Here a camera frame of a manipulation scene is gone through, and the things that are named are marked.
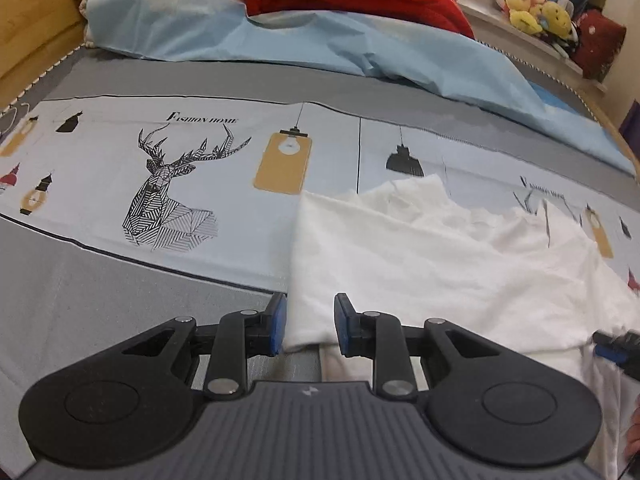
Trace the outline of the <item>right hand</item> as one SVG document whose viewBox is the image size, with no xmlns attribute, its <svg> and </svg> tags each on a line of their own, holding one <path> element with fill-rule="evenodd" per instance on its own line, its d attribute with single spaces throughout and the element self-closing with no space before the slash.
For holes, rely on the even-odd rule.
<svg viewBox="0 0 640 480">
<path fill-rule="evenodd" d="M 627 462 L 639 453 L 640 450 L 640 406 L 631 415 L 630 426 L 626 432 L 626 445 L 624 456 Z"/>
</svg>

